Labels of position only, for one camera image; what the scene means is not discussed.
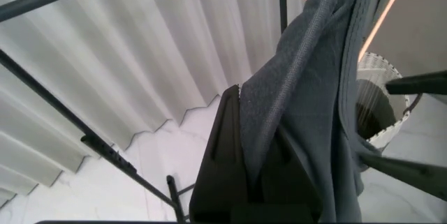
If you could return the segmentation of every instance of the garment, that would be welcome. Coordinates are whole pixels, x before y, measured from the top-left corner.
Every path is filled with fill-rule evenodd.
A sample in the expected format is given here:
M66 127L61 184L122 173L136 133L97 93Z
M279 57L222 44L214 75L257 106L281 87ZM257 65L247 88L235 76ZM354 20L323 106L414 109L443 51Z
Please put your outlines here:
M370 0L307 0L276 54L240 92L240 127L255 184L277 128L287 135L323 201L321 222L360 222L356 69Z

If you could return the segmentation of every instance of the pleated curtain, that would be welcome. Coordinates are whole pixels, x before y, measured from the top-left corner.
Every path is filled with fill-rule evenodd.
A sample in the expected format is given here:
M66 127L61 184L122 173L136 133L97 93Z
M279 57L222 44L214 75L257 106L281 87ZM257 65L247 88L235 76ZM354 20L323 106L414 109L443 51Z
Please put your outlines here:
M304 2L288 0L288 21ZM0 23L0 48L121 149L242 84L279 37L279 0L61 0ZM98 155L2 66L0 78L2 205Z

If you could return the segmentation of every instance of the woven basket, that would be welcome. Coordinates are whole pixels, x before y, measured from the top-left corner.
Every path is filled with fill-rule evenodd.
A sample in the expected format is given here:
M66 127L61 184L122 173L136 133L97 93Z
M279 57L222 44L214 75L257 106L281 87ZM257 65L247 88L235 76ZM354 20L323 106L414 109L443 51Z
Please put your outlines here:
M366 52L358 63L358 125L359 129L361 126L371 126L371 121L367 122L365 115L368 114L366 112L374 115L375 131L371 132L374 135L367 141L377 149L386 147L410 116L410 110L406 110L410 106L409 97L390 95L385 88L386 82L401 77L394 66L374 53Z

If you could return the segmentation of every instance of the basket handle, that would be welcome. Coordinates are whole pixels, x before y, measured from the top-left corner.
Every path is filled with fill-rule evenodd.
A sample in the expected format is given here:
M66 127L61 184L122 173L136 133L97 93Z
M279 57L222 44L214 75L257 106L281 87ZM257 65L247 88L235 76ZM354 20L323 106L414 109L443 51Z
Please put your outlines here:
M414 107L416 107L420 101L420 98L422 98L422 94L418 94L416 96L416 98L414 99L414 101L410 104L410 106L408 106L407 109L404 110L404 115L406 114L406 112L411 112Z

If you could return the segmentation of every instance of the white wicker basket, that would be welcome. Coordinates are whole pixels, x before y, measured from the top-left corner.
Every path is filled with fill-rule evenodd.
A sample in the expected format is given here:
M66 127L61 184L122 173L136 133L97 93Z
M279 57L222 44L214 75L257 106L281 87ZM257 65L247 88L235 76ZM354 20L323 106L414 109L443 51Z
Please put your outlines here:
M368 96L367 94L368 91L366 89L362 90L362 87L359 87L358 89L357 103L362 106L367 106L368 110L373 111L373 114L377 116L379 122L381 121L381 114L386 114L383 113L383 110L387 110L388 115L389 113L393 113L396 119L394 124L382 129L367 140L377 149L386 147L391 139L399 132L402 123L410 116L410 111L405 112L410 106L409 97L404 95L390 95L385 88L386 82L401 77L402 76L394 66L388 63L383 57L374 53L366 52L360 63L358 63L357 80L368 80L374 83L380 88L386 98L388 98L389 105L386 108L378 103L378 101L375 103L372 102L371 96Z

